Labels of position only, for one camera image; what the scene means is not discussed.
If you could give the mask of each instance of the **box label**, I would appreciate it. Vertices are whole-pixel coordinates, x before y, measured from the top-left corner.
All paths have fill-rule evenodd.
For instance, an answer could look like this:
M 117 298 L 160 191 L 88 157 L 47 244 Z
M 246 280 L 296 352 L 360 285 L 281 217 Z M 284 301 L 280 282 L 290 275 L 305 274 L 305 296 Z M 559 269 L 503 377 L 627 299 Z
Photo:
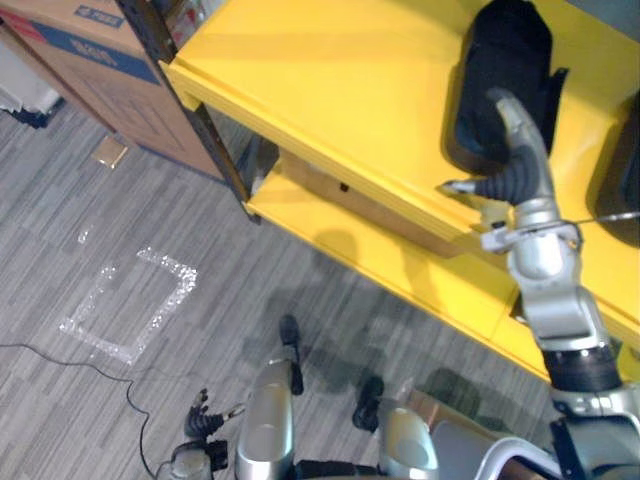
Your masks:
M 113 48 L 100 45 L 86 38 L 58 30 L 49 25 L 31 22 L 38 33 L 52 46 L 65 50 L 74 55 L 84 57 L 101 65 L 117 70 L 127 75 L 159 85 L 160 82 L 151 71 L 147 63 L 140 59 L 119 52 Z
M 86 5 L 80 5 L 76 8 L 74 14 L 88 20 L 93 20 L 94 22 L 103 23 L 104 25 L 108 25 L 113 28 L 120 28 L 120 25 L 122 25 L 122 22 L 124 21 L 122 17 L 117 17 L 110 13 L 87 7 Z

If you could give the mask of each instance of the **gray carpet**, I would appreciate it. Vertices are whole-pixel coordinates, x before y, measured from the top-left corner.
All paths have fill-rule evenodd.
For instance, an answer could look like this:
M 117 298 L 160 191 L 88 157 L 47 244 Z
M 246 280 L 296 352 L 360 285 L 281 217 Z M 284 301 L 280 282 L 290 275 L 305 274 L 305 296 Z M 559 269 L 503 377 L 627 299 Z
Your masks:
M 113 172 L 92 162 L 102 135 L 70 106 L 43 130 L 0 113 L 0 342 L 135 378 L 133 399 L 152 413 L 145 450 L 154 470 L 182 441 L 201 387 L 214 411 L 246 398 L 288 312 L 304 341 L 298 458 L 375 463 L 376 440 L 350 424 L 356 388 L 373 372 L 392 393 L 415 385 L 548 444 L 553 413 L 541 381 L 277 227 L 250 223 L 219 183 L 143 152 Z M 197 286 L 127 366 L 58 326 L 114 265 L 118 277 L 86 327 L 131 342 L 175 287 L 166 271 L 136 260 L 146 247 L 196 268 Z M 0 478 L 144 478 L 143 418 L 124 394 L 89 369 L 0 350 Z M 231 445 L 238 425 L 221 430 Z

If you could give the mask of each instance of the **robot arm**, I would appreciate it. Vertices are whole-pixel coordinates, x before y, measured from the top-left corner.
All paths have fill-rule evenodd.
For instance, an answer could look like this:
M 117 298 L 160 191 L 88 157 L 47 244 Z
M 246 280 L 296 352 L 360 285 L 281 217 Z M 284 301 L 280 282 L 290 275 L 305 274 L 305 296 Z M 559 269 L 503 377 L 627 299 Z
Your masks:
M 515 229 L 495 225 L 482 244 L 508 252 L 554 406 L 566 416 L 552 424 L 565 476 L 593 478 L 589 472 L 611 465 L 640 468 L 640 390 L 622 384 L 595 300 L 580 284 L 580 229 L 560 216 L 547 152 L 531 117 L 510 92 L 488 95 L 504 122 L 511 162 L 493 177 L 445 187 L 514 207 Z M 569 439 L 571 448 L 565 448 Z

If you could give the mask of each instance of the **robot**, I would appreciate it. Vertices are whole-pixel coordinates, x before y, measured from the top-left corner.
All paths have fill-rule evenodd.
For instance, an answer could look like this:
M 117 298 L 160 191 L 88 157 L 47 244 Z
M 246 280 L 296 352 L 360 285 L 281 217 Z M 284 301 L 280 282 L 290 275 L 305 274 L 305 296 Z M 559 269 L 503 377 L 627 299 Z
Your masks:
M 560 215 L 545 144 L 529 114 L 504 89 L 491 89 L 488 96 L 504 123 L 509 164 L 492 177 L 451 181 L 444 188 L 514 207 L 514 229 L 494 224 L 482 235 L 482 246 L 507 253 L 525 319 L 543 353 L 551 399 L 562 415 L 551 424 L 555 455 L 515 437 L 478 449 L 472 448 L 464 428 L 430 432 L 415 412 L 383 398 L 383 384 L 372 379 L 361 392 L 352 421 L 357 428 L 380 429 L 378 465 L 294 464 L 293 397 L 304 388 L 300 332 L 295 319 L 285 316 L 280 323 L 282 348 L 259 374 L 246 406 L 235 452 L 238 480 L 376 475 L 495 479 L 512 458 L 546 478 L 640 478 L 640 385 L 622 383 L 595 300 L 580 284 L 580 228 Z M 176 449 L 160 480 L 210 480 L 216 469 L 226 467 L 226 443 L 207 443 L 206 437 L 242 409 L 207 416 L 204 400 L 206 394 L 199 394 L 187 416 L 185 433 L 192 441 Z M 468 449 L 456 455 L 455 463 L 464 465 L 451 465 L 445 450 L 451 445 Z

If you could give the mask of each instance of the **yellow shelf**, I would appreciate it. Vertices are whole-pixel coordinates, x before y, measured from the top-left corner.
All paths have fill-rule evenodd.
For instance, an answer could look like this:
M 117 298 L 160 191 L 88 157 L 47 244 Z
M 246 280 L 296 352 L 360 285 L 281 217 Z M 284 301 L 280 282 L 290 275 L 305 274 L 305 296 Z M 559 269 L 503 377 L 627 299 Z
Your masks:
M 414 223 L 460 241 L 474 236 L 480 215 L 436 186 L 466 176 L 442 152 L 443 125 L 462 37 L 484 3 L 230 0 L 166 73 L 185 105 L 211 104 Z M 535 3 L 554 35 L 553 68 L 570 68 L 551 164 L 564 216 L 581 219 L 590 216 L 593 172 L 602 174 L 625 102 L 640 85 L 640 47 L 567 2 Z M 583 233 L 583 282 L 612 333 L 638 348 L 638 250 L 597 224 Z
M 439 257 L 305 190 L 282 174 L 280 164 L 247 208 L 547 378 L 531 333 L 508 318 L 517 289 L 501 269 L 472 254 Z

